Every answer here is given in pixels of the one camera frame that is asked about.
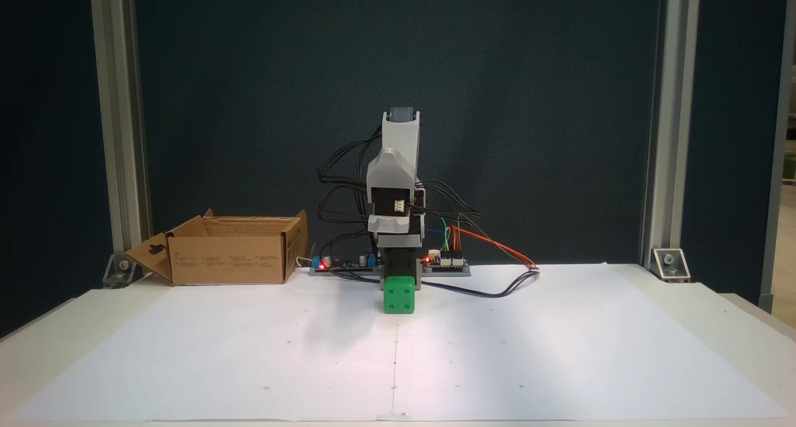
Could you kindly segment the wide ribbed grey gripper finger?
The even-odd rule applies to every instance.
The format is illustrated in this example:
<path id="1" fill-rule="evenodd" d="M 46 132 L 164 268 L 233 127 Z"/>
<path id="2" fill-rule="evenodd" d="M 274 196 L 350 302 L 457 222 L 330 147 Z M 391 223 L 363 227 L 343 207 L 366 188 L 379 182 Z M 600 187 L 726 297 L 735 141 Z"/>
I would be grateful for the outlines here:
<path id="1" fill-rule="evenodd" d="M 410 216 L 381 216 L 370 214 L 368 229 L 376 234 L 408 234 L 410 231 Z"/>

